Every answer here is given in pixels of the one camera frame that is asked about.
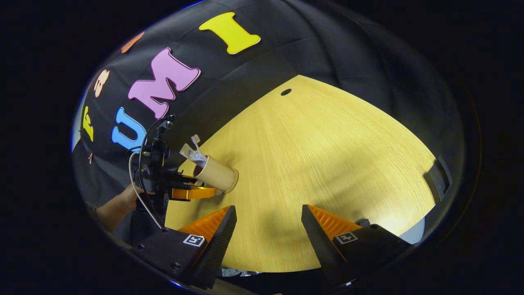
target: cardboard tube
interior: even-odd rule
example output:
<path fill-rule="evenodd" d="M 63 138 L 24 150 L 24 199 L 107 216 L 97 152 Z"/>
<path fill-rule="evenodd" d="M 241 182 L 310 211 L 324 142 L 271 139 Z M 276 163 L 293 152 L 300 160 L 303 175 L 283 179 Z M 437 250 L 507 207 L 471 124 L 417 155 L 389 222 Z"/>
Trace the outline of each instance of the cardboard tube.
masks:
<path fill-rule="evenodd" d="M 238 170 L 229 168 L 209 155 L 205 156 L 208 160 L 204 168 L 196 166 L 193 177 L 224 191 L 224 194 L 232 191 L 238 182 Z"/>

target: letter m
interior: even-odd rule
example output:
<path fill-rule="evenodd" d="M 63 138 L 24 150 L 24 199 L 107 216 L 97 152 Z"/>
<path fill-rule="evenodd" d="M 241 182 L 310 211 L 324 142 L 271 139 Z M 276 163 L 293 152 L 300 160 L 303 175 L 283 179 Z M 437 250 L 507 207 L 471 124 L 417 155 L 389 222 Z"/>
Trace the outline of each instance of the letter m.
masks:
<path fill-rule="evenodd" d="M 153 111 L 156 119 L 162 118 L 167 113 L 169 105 L 166 102 L 159 103 L 154 98 L 174 100 L 174 92 L 167 80 L 171 80 L 176 86 L 176 91 L 180 92 L 189 87 L 200 75 L 199 69 L 187 67 L 170 52 L 170 48 L 165 48 L 151 61 L 155 79 L 135 81 L 127 95 L 128 99 L 138 99 Z"/>

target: toothpaste tube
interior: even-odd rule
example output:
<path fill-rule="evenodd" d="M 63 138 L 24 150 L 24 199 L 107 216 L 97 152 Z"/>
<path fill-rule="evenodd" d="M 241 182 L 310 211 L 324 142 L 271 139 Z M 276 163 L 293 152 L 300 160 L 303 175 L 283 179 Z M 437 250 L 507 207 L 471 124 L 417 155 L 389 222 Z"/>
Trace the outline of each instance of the toothpaste tube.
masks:
<path fill-rule="evenodd" d="M 195 163 L 198 167 L 204 168 L 208 158 L 200 154 L 197 151 L 194 151 L 187 143 L 184 144 L 180 150 L 180 154 L 184 156 L 189 161 Z"/>

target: table surface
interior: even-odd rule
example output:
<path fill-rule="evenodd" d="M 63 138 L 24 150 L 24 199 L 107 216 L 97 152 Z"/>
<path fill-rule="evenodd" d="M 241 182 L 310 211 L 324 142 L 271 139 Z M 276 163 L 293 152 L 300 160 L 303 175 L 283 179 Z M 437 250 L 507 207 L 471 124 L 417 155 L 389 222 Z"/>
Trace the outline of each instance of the table surface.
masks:
<path fill-rule="evenodd" d="M 304 76 L 257 100 L 201 150 L 236 168 L 238 183 L 226 195 L 169 201 L 166 226 L 179 229 L 235 205 L 224 267 L 320 267 L 300 220 L 303 204 L 351 222 L 368 218 L 395 235 L 435 205 L 423 178 L 435 158 L 414 134 L 366 101 Z M 179 171 L 191 175 L 194 166 L 186 161 Z"/>

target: human hand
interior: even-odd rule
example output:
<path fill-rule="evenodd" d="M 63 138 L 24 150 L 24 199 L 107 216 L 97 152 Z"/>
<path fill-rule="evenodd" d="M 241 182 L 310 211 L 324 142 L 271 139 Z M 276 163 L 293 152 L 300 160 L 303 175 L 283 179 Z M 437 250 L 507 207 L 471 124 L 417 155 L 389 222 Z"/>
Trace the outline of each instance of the human hand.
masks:
<path fill-rule="evenodd" d="M 144 192 L 144 190 L 140 187 L 136 187 L 136 191 L 139 194 Z M 126 187 L 123 192 L 116 195 L 113 200 L 115 201 L 116 207 L 118 207 L 122 213 L 127 214 L 133 210 L 136 210 L 136 198 L 137 196 L 133 190 L 133 185 L 129 184 L 128 187 Z"/>

